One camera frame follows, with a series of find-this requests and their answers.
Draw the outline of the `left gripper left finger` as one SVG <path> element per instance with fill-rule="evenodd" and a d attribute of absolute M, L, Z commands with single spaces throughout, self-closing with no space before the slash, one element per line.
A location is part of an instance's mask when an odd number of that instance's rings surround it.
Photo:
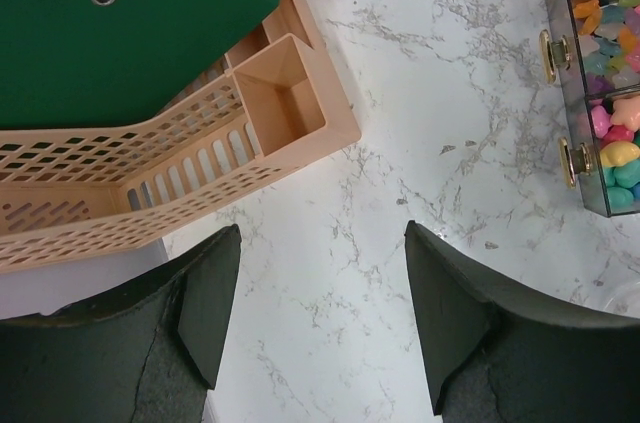
<path fill-rule="evenodd" d="M 224 227 L 49 316 L 1 323 L 5 422 L 198 422 L 216 386 L 241 233 Z"/>

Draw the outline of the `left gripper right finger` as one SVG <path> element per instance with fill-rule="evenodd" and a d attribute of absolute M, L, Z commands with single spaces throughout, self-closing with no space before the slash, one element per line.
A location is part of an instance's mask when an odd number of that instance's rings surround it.
<path fill-rule="evenodd" d="M 635 422 L 639 323 L 534 290 L 417 222 L 405 255 L 426 381 L 445 422 Z"/>

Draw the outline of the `clear four-compartment candy box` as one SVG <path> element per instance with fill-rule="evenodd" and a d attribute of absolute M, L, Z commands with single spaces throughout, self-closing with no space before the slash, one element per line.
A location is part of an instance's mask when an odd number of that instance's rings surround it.
<path fill-rule="evenodd" d="M 639 211 L 639 0 L 545 0 L 539 35 L 548 83 L 560 85 L 568 136 L 562 172 L 586 209 Z"/>

